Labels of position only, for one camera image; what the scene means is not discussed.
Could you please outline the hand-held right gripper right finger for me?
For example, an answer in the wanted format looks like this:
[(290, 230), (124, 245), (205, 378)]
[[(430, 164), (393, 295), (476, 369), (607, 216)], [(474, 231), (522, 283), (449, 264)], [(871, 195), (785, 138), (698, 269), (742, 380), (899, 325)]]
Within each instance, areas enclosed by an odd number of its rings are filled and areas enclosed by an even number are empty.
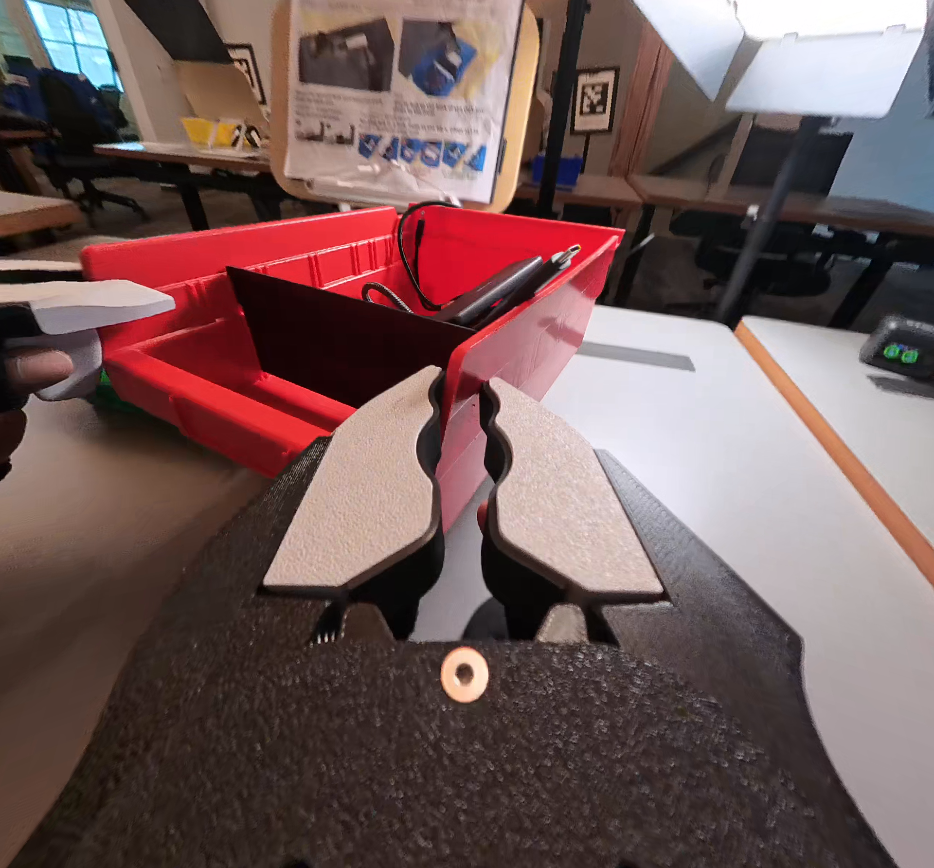
[(481, 569), (506, 637), (531, 641), (551, 610), (589, 620), (607, 606), (655, 605), (666, 590), (589, 441), (506, 381), (481, 388), (485, 469)]

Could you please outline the instruction sheet board white stand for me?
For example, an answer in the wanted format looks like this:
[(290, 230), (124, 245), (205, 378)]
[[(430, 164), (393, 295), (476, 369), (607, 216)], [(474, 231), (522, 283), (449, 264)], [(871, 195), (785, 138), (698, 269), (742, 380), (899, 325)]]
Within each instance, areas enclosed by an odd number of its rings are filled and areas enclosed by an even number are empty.
[(277, 177), (349, 206), (493, 209), (519, 171), (538, 38), (526, 0), (287, 0)]

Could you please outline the dark grey usb hub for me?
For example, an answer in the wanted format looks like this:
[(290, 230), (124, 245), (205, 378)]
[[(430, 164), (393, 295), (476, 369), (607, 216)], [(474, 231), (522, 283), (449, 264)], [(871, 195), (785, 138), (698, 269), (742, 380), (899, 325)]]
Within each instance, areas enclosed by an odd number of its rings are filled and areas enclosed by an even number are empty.
[(503, 301), (525, 286), (541, 267), (541, 256), (514, 262), (446, 304), (433, 318), (440, 323), (476, 329)]

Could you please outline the black office chair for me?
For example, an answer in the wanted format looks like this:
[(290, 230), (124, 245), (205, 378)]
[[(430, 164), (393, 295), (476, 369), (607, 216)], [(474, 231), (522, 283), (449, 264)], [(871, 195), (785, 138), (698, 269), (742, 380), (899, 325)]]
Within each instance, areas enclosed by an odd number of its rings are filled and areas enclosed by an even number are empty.
[(131, 209), (141, 220), (149, 215), (133, 197), (103, 190), (96, 181), (132, 177), (115, 158), (96, 152), (98, 145), (118, 143), (120, 136), (108, 105), (86, 78), (51, 68), (37, 71), (38, 90), (48, 121), (57, 132), (38, 158), (53, 187), (76, 203), (95, 226), (94, 212), (113, 203)]

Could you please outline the black bin divider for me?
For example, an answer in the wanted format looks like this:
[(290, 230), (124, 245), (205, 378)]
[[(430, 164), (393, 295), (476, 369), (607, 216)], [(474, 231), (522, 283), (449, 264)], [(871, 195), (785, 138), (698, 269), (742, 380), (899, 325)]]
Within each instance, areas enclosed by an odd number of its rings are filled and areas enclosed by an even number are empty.
[(251, 270), (227, 277), (265, 374), (358, 408), (428, 366), (446, 369), (472, 330)]

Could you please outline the black stand pole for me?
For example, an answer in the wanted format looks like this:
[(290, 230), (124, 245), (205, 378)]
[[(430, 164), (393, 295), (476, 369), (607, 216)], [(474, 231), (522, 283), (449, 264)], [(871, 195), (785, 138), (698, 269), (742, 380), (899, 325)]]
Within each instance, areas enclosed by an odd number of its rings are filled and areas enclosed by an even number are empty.
[(568, 0), (565, 26), (562, 33), (557, 71), (553, 85), (552, 113), (545, 145), (545, 162), (537, 202), (538, 216), (553, 220), (557, 191), (556, 178), (562, 156), (568, 118), (575, 89), (575, 72), (581, 38), (590, 0)]

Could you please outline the red plastic bin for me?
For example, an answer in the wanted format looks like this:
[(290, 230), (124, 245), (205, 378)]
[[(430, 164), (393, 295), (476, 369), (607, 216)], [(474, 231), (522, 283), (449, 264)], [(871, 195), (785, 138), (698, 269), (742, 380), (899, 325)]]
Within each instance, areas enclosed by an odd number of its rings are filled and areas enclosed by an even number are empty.
[[(263, 372), (227, 267), (432, 317), (404, 270), (399, 223), (395, 209), (369, 208), (89, 246), (80, 255), (87, 279), (131, 280), (176, 302), (171, 312), (106, 328), (104, 370), (123, 400), (276, 477), (356, 408)], [(580, 248), (565, 271), (451, 355), (437, 472), (446, 530), (485, 481), (480, 385), (500, 378), (543, 399), (583, 342), (622, 233), (439, 206), (403, 224), (406, 255), (417, 258), (419, 284), (437, 303), (514, 262)]]

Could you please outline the blue storage bin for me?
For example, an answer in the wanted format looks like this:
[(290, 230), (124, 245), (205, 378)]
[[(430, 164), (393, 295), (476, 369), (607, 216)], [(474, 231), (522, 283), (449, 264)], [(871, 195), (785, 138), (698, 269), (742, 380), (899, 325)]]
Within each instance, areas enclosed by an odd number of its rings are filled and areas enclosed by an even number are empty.
[[(577, 185), (584, 164), (582, 155), (561, 156), (558, 163), (556, 186), (573, 188)], [(544, 174), (545, 153), (537, 154), (531, 161), (531, 184), (540, 186)]]

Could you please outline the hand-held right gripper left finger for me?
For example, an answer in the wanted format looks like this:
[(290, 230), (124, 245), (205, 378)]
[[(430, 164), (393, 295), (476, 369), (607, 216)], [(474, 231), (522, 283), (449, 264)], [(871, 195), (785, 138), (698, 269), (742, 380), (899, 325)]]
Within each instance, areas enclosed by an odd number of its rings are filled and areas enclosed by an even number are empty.
[(358, 408), (328, 448), (263, 577), (263, 590), (375, 605), (396, 638), (414, 631), (445, 560), (440, 396), (428, 365)]

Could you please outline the small framed marker tag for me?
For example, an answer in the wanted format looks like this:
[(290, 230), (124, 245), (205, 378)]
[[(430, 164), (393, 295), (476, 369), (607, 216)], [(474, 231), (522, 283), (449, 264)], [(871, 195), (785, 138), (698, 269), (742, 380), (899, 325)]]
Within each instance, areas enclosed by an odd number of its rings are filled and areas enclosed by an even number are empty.
[(611, 132), (619, 82), (619, 66), (576, 70), (569, 128), (572, 136), (589, 137)]
[(248, 80), (257, 103), (259, 106), (265, 107), (267, 105), (266, 93), (252, 44), (226, 43), (225, 46), (232, 63)]

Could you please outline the black flat panel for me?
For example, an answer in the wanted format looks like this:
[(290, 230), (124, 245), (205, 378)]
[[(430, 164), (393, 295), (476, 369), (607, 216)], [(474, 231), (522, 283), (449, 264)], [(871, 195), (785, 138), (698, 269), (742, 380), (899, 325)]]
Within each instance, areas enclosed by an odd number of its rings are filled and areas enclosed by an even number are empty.
[(175, 62), (232, 62), (200, 0), (123, 0)]

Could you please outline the white panel light on pole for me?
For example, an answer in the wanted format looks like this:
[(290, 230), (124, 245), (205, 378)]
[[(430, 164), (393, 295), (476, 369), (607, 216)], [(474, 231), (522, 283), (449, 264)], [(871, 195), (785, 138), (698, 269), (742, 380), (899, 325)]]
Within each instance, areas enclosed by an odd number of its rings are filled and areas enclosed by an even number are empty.
[(718, 322), (733, 325), (796, 168), (834, 120), (889, 113), (928, 33), (932, 0), (631, 1), (709, 99), (717, 97), (741, 45), (753, 43), (755, 55), (726, 109), (800, 117), (719, 299)]

